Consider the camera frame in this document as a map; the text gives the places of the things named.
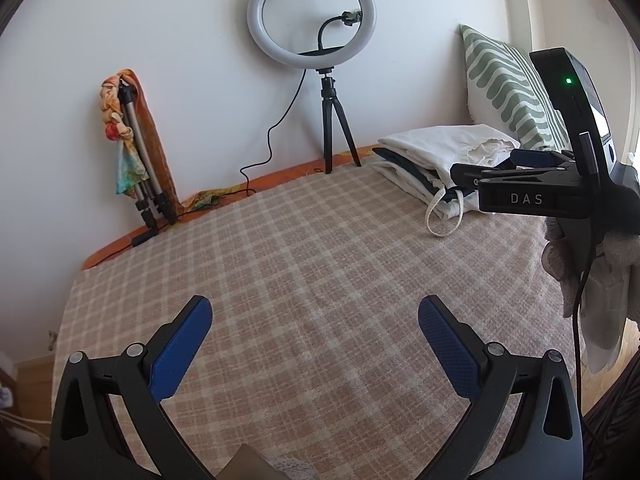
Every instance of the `drawstring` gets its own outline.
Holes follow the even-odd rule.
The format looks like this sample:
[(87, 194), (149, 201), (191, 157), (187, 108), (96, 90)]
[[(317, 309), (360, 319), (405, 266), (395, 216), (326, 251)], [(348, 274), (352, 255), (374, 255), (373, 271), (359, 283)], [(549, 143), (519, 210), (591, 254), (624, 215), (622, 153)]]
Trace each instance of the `drawstring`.
[(433, 230), (431, 230), (431, 226), (429, 225), (429, 217), (431, 216), (431, 213), (433, 212), (435, 207), (438, 205), (440, 200), (442, 200), (442, 197), (444, 196), (444, 194), (447, 192), (446, 187), (440, 188), (440, 190), (436, 193), (436, 195), (431, 200), (431, 203), (427, 208), (427, 212), (424, 214), (425, 227), (429, 230), (429, 232), (432, 235), (437, 236), (438, 238), (444, 238), (445, 236), (449, 236), (453, 231), (455, 231), (460, 226), (460, 222), (462, 222), (462, 214), (465, 212), (465, 206), (464, 206), (465, 198), (459, 189), (455, 189), (454, 191), (456, 192), (456, 196), (458, 197), (458, 208), (460, 209), (460, 213), (458, 215), (458, 222), (453, 227), (453, 229), (449, 230), (446, 233), (436, 233)]

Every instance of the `plaid blanket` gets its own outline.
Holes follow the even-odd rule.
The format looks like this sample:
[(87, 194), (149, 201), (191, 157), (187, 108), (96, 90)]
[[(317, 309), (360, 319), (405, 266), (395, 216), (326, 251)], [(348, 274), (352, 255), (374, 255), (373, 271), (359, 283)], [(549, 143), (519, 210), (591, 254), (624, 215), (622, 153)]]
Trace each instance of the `plaid blanket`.
[[(468, 213), (434, 238), (423, 218), (424, 204), (365, 165), (171, 228), (77, 276), (54, 392), (72, 351), (119, 354), (201, 294), (213, 327), (163, 406), (207, 468), (247, 443), (311, 462), (323, 479), (413, 479), (467, 406), (418, 327), (425, 295), (483, 340), (534, 356), (557, 348), (573, 367), (560, 291), (540, 266), (542, 219)], [(116, 413), (152, 466), (121, 401)], [(512, 402), (484, 464), (513, 413)]]

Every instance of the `ring light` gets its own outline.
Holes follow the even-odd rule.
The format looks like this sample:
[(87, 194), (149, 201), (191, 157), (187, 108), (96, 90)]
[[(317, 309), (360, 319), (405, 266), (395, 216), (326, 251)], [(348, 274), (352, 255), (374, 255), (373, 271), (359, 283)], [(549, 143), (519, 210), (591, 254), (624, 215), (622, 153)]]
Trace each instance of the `ring light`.
[(359, 51), (369, 43), (373, 30), (376, 27), (376, 6), (373, 0), (358, 0), (360, 9), (362, 10), (362, 22), (351, 41), (344, 47), (327, 54), (303, 56), (302, 54), (285, 50), (271, 39), (264, 27), (264, 19), (262, 16), (266, 1), (267, 0), (249, 1), (246, 12), (249, 31), (255, 43), (258, 44), (267, 56), (270, 56), (277, 62), (295, 68), (320, 70), (344, 63), (359, 53)]

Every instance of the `pillow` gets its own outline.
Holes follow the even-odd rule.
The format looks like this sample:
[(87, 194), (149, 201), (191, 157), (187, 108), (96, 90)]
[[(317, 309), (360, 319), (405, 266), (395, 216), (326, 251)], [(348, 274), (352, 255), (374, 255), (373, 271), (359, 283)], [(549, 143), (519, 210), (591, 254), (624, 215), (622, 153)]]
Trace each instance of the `pillow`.
[(569, 142), (564, 121), (527, 56), (466, 25), (460, 33), (473, 121), (519, 140), (524, 150), (562, 150)]

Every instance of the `checkered fabric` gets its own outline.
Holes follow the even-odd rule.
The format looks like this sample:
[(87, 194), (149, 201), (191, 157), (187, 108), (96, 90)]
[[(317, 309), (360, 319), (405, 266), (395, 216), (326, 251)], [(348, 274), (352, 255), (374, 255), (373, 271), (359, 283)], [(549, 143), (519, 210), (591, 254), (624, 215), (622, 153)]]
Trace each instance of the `checkered fabric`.
[[(434, 238), (424, 209), (366, 165), (345, 166), (171, 228), (78, 275), (54, 391), (72, 351), (120, 354), (201, 294), (213, 327), (162, 405), (210, 471), (247, 443), (311, 462), (323, 480), (413, 479), (468, 405), (420, 332), (424, 296), (512, 353), (572, 348), (540, 265), (542, 219), (468, 213)], [(116, 413), (150, 466), (121, 401)], [(484, 464), (513, 413), (512, 402)]]

